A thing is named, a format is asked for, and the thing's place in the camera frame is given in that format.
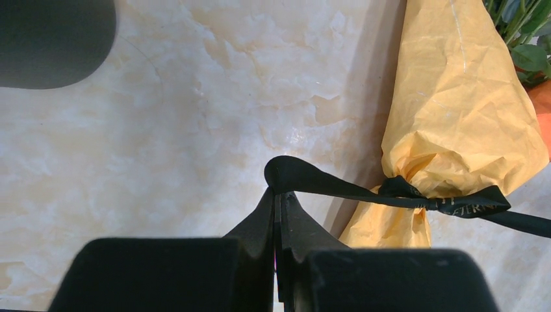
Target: black ribbon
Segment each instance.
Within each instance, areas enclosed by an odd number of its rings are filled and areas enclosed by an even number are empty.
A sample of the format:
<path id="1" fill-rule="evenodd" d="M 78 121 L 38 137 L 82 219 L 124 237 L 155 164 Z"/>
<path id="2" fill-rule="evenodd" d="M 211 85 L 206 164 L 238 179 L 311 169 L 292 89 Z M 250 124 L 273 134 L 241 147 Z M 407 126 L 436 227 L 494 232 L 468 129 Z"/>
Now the black ribbon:
<path id="1" fill-rule="evenodd" d="M 495 185 L 467 196 L 427 198 L 398 176 L 386 179 L 379 188 L 379 194 L 376 194 L 291 156 L 278 156 L 270 160 L 264 169 L 264 178 L 276 194 L 296 191 L 393 207 L 425 208 L 459 218 L 482 218 L 508 228 L 551 238 L 551 220 L 507 211 L 511 205 Z"/>

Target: marble surface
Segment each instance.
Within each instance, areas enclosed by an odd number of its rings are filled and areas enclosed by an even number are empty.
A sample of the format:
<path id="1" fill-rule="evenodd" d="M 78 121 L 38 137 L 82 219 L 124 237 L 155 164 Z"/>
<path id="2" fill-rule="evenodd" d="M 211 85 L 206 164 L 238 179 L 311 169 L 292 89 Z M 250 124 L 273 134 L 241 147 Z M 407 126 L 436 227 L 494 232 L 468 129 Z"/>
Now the marble surface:
<path id="1" fill-rule="evenodd" d="M 276 155 L 380 183 L 404 8 L 120 1 L 114 47 L 92 76 L 0 88 L 0 308 L 45 310 L 96 237 L 223 235 L 255 207 Z M 548 167 L 511 201 L 551 217 L 550 179 Z M 298 196 L 332 233 L 355 207 Z M 444 217 L 431 220 L 435 245 L 472 254 L 503 311 L 551 310 L 548 240 Z"/>

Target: wrapping paper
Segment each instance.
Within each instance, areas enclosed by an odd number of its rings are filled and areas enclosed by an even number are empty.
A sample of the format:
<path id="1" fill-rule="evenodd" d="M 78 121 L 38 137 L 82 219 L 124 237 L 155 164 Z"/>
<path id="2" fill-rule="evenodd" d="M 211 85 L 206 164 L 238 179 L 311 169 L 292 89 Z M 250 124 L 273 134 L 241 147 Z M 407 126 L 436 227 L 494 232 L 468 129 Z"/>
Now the wrapping paper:
<path id="1" fill-rule="evenodd" d="M 548 160 L 534 107 L 480 0 L 408 0 L 383 170 L 427 197 L 498 185 L 507 195 Z M 430 246 L 424 209 L 360 203 L 351 247 Z"/>

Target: marble pattern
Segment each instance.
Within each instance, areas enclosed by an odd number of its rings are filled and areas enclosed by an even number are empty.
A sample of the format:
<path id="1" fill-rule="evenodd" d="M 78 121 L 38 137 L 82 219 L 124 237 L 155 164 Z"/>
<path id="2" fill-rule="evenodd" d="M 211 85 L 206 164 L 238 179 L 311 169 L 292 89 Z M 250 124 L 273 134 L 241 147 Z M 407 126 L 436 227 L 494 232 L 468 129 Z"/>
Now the marble pattern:
<path id="1" fill-rule="evenodd" d="M 92 76 L 54 90 L 0 88 L 1 308 L 46 309 L 96 237 L 223 235 L 255 207 L 276 155 L 366 187 L 383 178 L 404 0 L 117 5 L 114 47 Z M 517 201 L 544 207 L 550 177 Z M 298 196 L 332 233 L 355 207 Z M 435 244 L 481 261 L 504 311 L 551 309 L 548 241 L 454 222 L 435 217 Z M 526 255 L 510 252 L 511 237 L 530 242 Z M 519 277 L 533 291 L 515 292 Z M 523 300 L 514 309 L 503 299 L 511 293 Z"/>

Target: yellow wrapping paper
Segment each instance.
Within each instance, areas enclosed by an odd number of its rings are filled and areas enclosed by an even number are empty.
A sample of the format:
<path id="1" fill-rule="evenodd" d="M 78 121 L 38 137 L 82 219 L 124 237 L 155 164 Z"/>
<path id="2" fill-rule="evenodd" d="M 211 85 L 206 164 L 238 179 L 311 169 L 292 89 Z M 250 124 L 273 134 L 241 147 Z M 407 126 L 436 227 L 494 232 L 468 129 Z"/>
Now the yellow wrapping paper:
<path id="1" fill-rule="evenodd" d="M 534 108 L 481 0 L 408 0 L 383 170 L 427 197 L 498 185 L 507 195 L 549 162 Z M 351 247 L 430 246 L 424 209 L 360 203 Z"/>

